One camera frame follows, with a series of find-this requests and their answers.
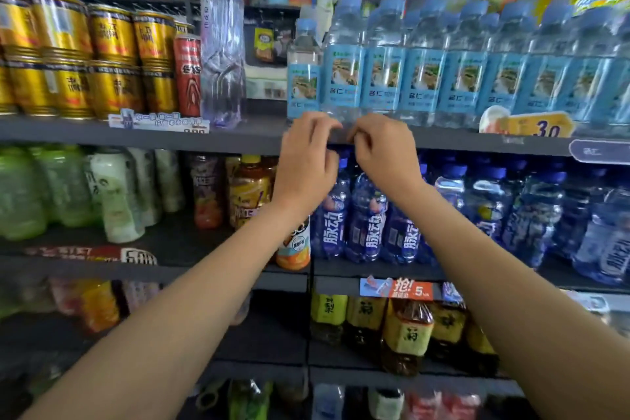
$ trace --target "red can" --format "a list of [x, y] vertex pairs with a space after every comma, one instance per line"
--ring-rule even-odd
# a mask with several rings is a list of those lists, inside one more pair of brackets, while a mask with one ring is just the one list
[[179, 112], [182, 116], [201, 116], [201, 37], [178, 34], [173, 49]]

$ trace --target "iced tea bottle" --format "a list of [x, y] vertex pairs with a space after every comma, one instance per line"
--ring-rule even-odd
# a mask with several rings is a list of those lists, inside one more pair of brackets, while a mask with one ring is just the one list
[[466, 309], [461, 303], [433, 302], [429, 305], [435, 324], [427, 355], [437, 360], [452, 360], [466, 325]]
[[468, 352], [464, 368], [473, 375], [495, 376], [499, 370], [499, 357], [472, 317], [466, 326], [466, 344]]
[[313, 339], [338, 345], [342, 341], [348, 296], [319, 294], [311, 300], [311, 336]]
[[343, 326], [344, 342], [368, 357], [378, 358], [385, 297], [350, 297]]
[[234, 227], [238, 229], [272, 199], [270, 171], [261, 164], [260, 155], [241, 156], [241, 164], [230, 180], [229, 192]]
[[391, 299], [381, 339], [383, 369], [396, 375], [417, 375], [432, 330], [433, 316], [427, 303]]

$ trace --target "person's right hand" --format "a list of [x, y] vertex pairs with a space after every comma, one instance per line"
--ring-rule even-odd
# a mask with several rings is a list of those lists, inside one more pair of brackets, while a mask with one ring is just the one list
[[416, 143], [405, 123], [370, 113], [357, 120], [348, 135], [352, 141], [361, 169], [394, 202], [423, 183]]

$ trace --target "person's right arm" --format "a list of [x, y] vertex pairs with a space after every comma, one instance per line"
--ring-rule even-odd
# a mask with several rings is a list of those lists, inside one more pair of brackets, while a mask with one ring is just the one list
[[407, 126], [350, 134], [370, 179], [414, 222], [501, 363], [546, 419], [630, 418], [630, 343], [502, 249], [421, 177]]

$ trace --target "blue label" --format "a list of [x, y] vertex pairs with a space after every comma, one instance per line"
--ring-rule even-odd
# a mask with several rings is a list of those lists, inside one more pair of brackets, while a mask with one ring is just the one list
[[326, 103], [358, 107], [365, 49], [358, 45], [330, 45], [325, 53], [324, 94]]
[[319, 110], [318, 79], [318, 65], [288, 66], [287, 118], [300, 118], [305, 111]]
[[398, 109], [434, 112], [446, 55], [442, 50], [409, 50], [401, 82]]
[[605, 123], [627, 123], [630, 111], [626, 100], [630, 97], [630, 60], [618, 58], [610, 65], [601, 94], [593, 106], [591, 120]]
[[512, 111], [526, 61], [527, 56], [518, 53], [495, 53], [488, 57], [488, 67], [496, 64], [496, 69], [486, 69], [484, 84], [488, 80], [488, 86], [482, 87], [479, 92], [478, 115], [491, 106], [502, 106]]
[[570, 58], [532, 55], [516, 97], [515, 115], [553, 111]]
[[566, 72], [556, 110], [575, 121], [589, 121], [591, 108], [610, 68], [610, 58], [574, 58]]
[[446, 56], [438, 110], [473, 113], [486, 64], [485, 52], [453, 51]]
[[373, 47], [367, 50], [361, 108], [396, 109], [404, 64], [403, 48]]

